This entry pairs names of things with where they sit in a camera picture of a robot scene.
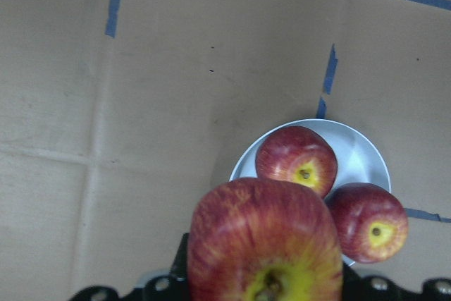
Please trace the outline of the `image right gripper black right finger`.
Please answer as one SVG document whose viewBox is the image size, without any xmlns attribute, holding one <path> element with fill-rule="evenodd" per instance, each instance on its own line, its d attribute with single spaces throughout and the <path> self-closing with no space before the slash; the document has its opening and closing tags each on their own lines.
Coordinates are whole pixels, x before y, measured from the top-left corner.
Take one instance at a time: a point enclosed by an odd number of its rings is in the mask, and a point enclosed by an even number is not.
<svg viewBox="0 0 451 301">
<path fill-rule="evenodd" d="M 357 301 L 362 298 L 360 276 L 346 264 L 342 266 L 342 301 Z"/>
</svg>

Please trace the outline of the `image right gripper black left finger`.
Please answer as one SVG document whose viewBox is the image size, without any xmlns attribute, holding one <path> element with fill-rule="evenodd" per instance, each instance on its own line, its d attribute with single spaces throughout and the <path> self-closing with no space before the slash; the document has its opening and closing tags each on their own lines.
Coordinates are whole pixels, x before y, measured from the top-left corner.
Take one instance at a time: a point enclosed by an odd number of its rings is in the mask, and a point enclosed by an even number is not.
<svg viewBox="0 0 451 301">
<path fill-rule="evenodd" d="M 169 276 L 172 288 L 175 291 L 175 300 L 190 300 L 189 285 L 187 282 L 187 243 L 189 233 L 181 237 L 175 258 L 170 268 Z"/>
</svg>

